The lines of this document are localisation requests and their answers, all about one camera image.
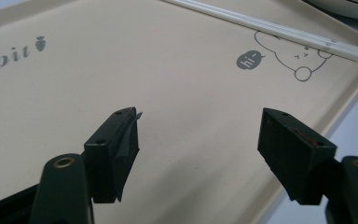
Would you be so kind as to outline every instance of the white stick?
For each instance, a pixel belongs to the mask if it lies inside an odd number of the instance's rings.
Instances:
[[[358,47],[191,0],[162,0],[358,62]]]

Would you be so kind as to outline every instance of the red marking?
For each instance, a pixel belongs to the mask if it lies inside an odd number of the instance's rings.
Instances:
[[[313,147],[319,147],[320,144],[313,140],[312,138],[307,137],[305,134],[303,134],[298,128],[294,128],[293,129],[295,131],[295,133],[297,133],[300,137],[302,137],[304,140],[306,140],[307,142],[309,142]]]

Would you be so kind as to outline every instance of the speech bubble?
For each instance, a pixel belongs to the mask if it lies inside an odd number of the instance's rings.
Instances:
[[[242,54],[237,60],[237,66],[241,69],[254,69],[260,63],[261,59],[265,56],[261,56],[261,53],[257,50],[250,50]]]

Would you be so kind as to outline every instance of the beige tray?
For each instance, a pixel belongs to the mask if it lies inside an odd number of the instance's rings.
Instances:
[[[202,2],[358,46],[301,1]],[[144,112],[123,202],[95,205],[96,223],[257,222],[281,189],[256,150],[262,108],[326,134],[358,93],[358,63],[159,0],[76,0],[2,24],[0,199],[81,153],[114,111]]]

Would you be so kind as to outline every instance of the black mount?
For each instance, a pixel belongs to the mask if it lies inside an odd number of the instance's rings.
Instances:
[[[358,157],[334,159],[337,147],[288,113],[264,108],[258,151],[299,204],[329,202],[330,224],[358,223]]]
[[[82,155],[48,161],[39,185],[0,201],[0,223],[94,223],[95,203],[121,201],[139,151],[135,107],[118,110],[84,144]]]

